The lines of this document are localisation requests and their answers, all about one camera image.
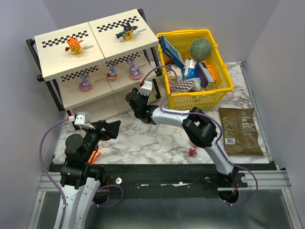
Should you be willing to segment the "purple bunny donut toy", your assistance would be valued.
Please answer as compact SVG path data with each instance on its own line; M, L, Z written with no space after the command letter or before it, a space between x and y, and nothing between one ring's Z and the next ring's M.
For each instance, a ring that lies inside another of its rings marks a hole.
M137 66L134 65L134 59L133 58L127 59L126 62L130 66L130 72L131 72L130 77L133 80L141 79L141 77L143 76L143 73Z

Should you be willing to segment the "purple creature pink donut toy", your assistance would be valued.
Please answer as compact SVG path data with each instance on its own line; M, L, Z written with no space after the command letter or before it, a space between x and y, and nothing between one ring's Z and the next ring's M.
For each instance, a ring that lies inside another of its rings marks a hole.
M79 84L79 89L82 92L88 92L92 89L92 84L89 81L90 76L88 74L86 75L81 75L81 83Z

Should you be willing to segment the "purple bunny orange cup toy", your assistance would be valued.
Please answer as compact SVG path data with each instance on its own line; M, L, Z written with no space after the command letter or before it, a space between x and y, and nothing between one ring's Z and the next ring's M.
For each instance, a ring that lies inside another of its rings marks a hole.
M111 65L111 66L110 66L110 69L109 69L109 71L108 71L108 73L107 73L107 78L108 78L108 80L109 80L111 83L115 83L116 80L117 80L117 78L118 78L118 74L117 74L117 72L116 72L116 70L115 70L115 67L116 67L116 66L117 66L116 63L113 64L113 65Z

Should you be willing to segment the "black yellow bat toy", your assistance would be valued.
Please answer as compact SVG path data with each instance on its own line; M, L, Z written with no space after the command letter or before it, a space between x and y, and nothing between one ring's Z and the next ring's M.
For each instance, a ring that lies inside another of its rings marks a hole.
M126 41L129 41L133 38L133 32L138 29L138 26L132 26L129 22L122 24L123 31L115 34L116 38L124 38Z

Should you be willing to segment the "orange dragon toy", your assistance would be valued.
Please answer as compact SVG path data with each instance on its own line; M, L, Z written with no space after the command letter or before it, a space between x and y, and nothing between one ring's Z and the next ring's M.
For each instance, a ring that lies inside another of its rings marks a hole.
M82 53L81 42L83 42L83 40L78 40L77 38L69 36L69 39L67 40L68 47L65 47L65 51L71 51L74 54Z

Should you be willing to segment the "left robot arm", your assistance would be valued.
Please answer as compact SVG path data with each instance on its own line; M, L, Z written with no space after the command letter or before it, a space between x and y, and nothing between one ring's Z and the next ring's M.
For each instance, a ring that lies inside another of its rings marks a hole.
M105 168L93 167L89 159L100 141L116 139L121 122L98 121L85 136L72 134L65 141L66 159L61 168L61 199L54 228L82 229L93 198L105 182Z

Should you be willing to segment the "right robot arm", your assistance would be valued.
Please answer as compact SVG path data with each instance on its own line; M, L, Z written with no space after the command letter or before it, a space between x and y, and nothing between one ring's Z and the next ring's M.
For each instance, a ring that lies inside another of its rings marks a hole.
M239 169L218 144L215 122L200 108L177 111L147 104L148 96L138 90L128 93L125 99L134 111L134 116L145 124L170 125L184 129L190 141L195 146L205 149L213 160L220 182L230 185L236 181Z

